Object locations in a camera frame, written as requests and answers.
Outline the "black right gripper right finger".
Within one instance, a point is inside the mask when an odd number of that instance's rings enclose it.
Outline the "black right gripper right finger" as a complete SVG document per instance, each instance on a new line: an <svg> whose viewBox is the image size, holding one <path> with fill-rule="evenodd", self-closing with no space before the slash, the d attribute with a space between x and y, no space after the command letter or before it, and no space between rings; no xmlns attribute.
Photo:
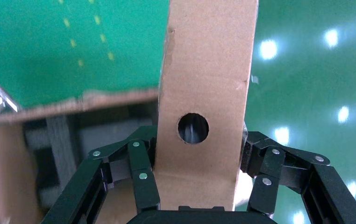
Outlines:
<svg viewBox="0 0 356 224"><path fill-rule="evenodd" d="M250 131L243 144L241 171L255 180L247 211L271 218L279 186L301 196L313 224L356 224L356 200L330 160L283 146Z"/></svg>

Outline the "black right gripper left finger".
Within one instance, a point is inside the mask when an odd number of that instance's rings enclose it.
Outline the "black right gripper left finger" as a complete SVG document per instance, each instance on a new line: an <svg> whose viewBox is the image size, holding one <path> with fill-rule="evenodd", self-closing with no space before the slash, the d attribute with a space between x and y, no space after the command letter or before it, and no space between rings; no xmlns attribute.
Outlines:
<svg viewBox="0 0 356 224"><path fill-rule="evenodd" d="M152 172L157 126L142 126L126 139L89 152L58 197L43 224L93 224L108 191L118 181L131 178L136 211L160 209L160 196Z"/></svg>

